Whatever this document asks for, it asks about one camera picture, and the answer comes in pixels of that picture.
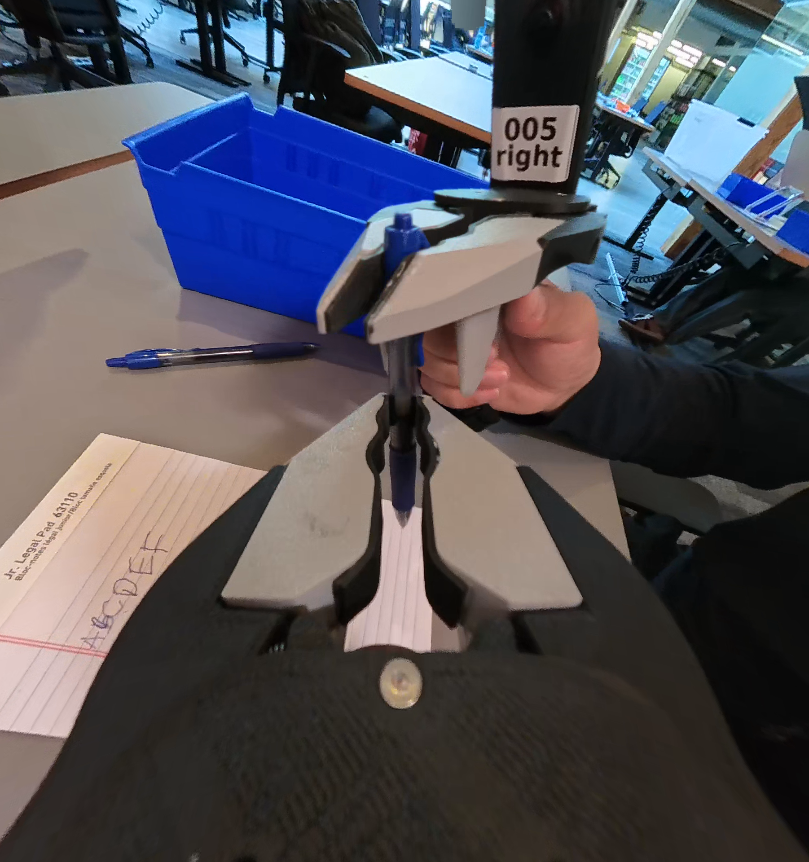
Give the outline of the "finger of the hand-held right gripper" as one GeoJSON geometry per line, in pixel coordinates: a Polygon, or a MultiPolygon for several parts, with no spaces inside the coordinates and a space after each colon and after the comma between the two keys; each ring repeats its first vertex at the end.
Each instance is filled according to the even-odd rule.
{"type": "Polygon", "coordinates": [[[490,217],[404,263],[366,318],[382,344],[463,321],[528,293],[536,285],[545,220],[490,217]]]}
{"type": "Polygon", "coordinates": [[[408,211],[393,208],[374,216],[347,253],[321,296],[317,330],[334,334],[363,320],[366,335],[380,333],[381,313],[408,268],[408,211]]]}

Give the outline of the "white lined legal pad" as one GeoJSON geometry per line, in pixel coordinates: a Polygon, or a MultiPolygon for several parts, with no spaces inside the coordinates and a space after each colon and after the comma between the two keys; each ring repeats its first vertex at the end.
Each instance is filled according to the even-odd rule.
{"type": "MultiPolygon", "coordinates": [[[[0,547],[0,731],[64,739],[119,633],[165,569],[264,476],[99,435],[0,547]]],[[[344,648],[433,646],[422,512],[381,500],[376,598],[344,648]]]]}

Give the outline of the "wooden-edged background desk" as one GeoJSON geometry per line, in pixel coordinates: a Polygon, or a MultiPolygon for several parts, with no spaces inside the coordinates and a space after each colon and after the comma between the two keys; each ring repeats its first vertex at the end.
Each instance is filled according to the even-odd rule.
{"type": "Polygon", "coordinates": [[[705,231],[713,243],[718,243],[744,269],[751,269],[759,262],[776,262],[777,273],[785,265],[789,271],[809,267],[809,253],[787,242],[779,230],[787,225],[787,219],[773,217],[761,221],[753,213],[737,207],[722,198],[711,181],[696,174],[686,174],[674,161],[646,147],[645,170],[659,174],[673,182],[665,192],[668,198],[676,192],[688,192],[690,200],[687,210],[693,221],[705,231]]]}

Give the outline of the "white paper box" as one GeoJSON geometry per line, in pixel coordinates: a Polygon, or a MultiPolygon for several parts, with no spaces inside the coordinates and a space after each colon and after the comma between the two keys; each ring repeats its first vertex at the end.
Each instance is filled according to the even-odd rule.
{"type": "Polygon", "coordinates": [[[664,156],[684,174],[719,185],[766,135],[765,127],[715,105],[692,100],[664,156]]]}

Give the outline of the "black chair with backpack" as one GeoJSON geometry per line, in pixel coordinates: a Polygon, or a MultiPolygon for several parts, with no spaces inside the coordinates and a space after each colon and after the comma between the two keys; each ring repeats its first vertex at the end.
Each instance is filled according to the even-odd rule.
{"type": "Polygon", "coordinates": [[[277,104],[386,144],[400,144],[403,127],[345,83],[347,70],[399,57],[380,48],[353,1],[282,1],[284,60],[277,104]]]}

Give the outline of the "black office chair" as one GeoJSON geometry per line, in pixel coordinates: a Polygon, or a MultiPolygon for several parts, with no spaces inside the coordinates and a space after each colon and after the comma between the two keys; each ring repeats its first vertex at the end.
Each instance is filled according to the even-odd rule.
{"type": "Polygon", "coordinates": [[[0,65],[0,97],[10,96],[5,80],[12,78],[38,77],[45,92],[132,84],[125,41],[154,68],[147,41],[120,23],[117,2],[0,1],[0,11],[22,31],[26,51],[0,65]]]}

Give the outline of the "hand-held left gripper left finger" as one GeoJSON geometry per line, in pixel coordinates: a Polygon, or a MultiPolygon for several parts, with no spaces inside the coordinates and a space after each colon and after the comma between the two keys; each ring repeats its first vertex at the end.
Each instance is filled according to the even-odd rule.
{"type": "Polygon", "coordinates": [[[332,609],[347,625],[378,588],[387,398],[378,394],[295,455],[221,598],[230,607],[332,609]]]}

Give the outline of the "person's right hand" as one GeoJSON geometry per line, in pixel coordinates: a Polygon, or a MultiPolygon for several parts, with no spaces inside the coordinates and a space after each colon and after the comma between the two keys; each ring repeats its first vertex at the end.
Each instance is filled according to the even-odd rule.
{"type": "Polygon", "coordinates": [[[488,405],[514,415],[560,409],[596,375],[600,361],[598,314],[584,293],[550,281],[503,307],[499,335],[477,390],[460,391],[455,326],[422,339],[422,390],[451,409],[488,405]]]}

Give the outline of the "blue retractable pen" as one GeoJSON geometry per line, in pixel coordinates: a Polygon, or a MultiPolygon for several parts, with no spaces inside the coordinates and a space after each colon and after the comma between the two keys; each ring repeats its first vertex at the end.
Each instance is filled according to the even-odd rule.
{"type": "MultiPolygon", "coordinates": [[[[384,274],[389,285],[401,266],[429,243],[406,212],[396,213],[385,229],[384,274]]],[[[418,446],[416,404],[419,393],[418,368],[423,363],[422,335],[407,336],[384,345],[389,392],[389,473],[391,504],[399,524],[410,519],[415,505],[418,446]]]]}
{"type": "Polygon", "coordinates": [[[185,365],[284,361],[311,356],[319,349],[320,345],[304,341],[254,343],[234,347],[143,349],[109,358],[106,360],[106,367],[144,371],[185,365]]]}

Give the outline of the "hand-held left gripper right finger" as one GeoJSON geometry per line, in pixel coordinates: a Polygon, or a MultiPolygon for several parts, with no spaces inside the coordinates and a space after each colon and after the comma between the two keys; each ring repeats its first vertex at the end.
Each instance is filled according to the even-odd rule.
{"type": "Polygon", "coordinates": [[[518,464],[429,397],[418,443],[425,593],[443,623],[581,606],[518,464]]]}

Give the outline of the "person's right forearm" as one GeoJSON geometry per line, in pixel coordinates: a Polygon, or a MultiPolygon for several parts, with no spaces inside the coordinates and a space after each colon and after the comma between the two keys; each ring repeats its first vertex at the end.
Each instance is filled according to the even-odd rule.
{"type": "Polygon", "coordinates": [[[759,490],[809,482],[809,363],[760,369],[601,346],[597,373],[547,420],[597,456],[759,490]]]}

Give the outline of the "black desk frame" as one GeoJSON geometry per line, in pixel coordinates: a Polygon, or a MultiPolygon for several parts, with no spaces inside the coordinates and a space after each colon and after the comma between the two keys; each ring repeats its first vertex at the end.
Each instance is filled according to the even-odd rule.
{"type": "Polygon", "coordinates": [[[180,31],[181,44],[185,44],[186,35],[195,35],[198,38],[198,57],[178,58],[175,60],[178,67],[228,88],[249,87],[251,82],[227,69],[225,46],[230,45],[238,51],[245,68],[256,65],[263,70],[264,84],[270,84],[273,74],[281,73],[282,64],[276,62],[276,36],[284,34],[283,22],[277,16],[277,11],[281,11],[281,2],[248,2],[254,20],[263,21],[266,54],[262,59],[251,55],[235,37],[226,31],[230,17],[233,16],[226,8],[229,2],[180,1],[175,4],[184,11],[191,9],[196,22],[195,27],[180,31]]]}

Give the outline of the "person's dark clothing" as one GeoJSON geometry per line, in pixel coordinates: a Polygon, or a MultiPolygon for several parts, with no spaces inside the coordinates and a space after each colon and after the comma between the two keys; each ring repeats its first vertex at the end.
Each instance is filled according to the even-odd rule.
{"type": "Polygon", "coordinates": [[[809,853],[809,488],[690,546],[666,515],[626,515],[624,527],[744,760],[809,853]]]}

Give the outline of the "grey desk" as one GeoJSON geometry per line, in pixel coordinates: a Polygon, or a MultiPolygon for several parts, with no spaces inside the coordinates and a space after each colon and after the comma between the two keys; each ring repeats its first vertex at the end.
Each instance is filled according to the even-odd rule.
{"type": "Polygon", "coordinates": [[[313,340],[299,321],[182,289],[129,162],[0,200],[0,547],[100,433],[268,470],[379,393],[376,349],[119,372],[141,347],[313,340]]]}
{"type": "Polygon", "coordinates": [[[0,97],[0,186],[128,154],[124,139],[210,102],[162,82],[0,97]]]}

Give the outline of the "blue plastic bin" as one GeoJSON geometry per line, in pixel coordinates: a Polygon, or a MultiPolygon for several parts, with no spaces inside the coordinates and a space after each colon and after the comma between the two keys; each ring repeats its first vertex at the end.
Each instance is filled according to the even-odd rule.
{"type": "Polygon", "coordinates": [[[485,180],[246,95],[123,141],[180,285],[316,323],[316,308],[379,210],[485,180]]]}

